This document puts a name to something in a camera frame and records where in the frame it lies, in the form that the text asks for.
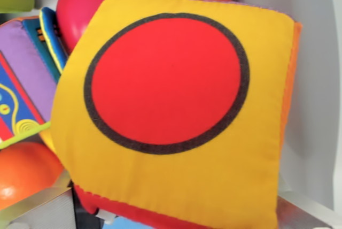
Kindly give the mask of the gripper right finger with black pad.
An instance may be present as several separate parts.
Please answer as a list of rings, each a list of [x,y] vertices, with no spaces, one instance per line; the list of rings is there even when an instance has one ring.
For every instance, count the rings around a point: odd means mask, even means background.
[[[279,228],[340,228],[340,215],[301,195],[277,198]]]

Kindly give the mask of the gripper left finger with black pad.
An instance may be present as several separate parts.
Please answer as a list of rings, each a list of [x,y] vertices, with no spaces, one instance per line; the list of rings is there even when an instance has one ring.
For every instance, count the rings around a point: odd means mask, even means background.
[[[83,209],[65,170],[52,187],[1,210],[1,228],[102,228],[103,225],[103,220]]]

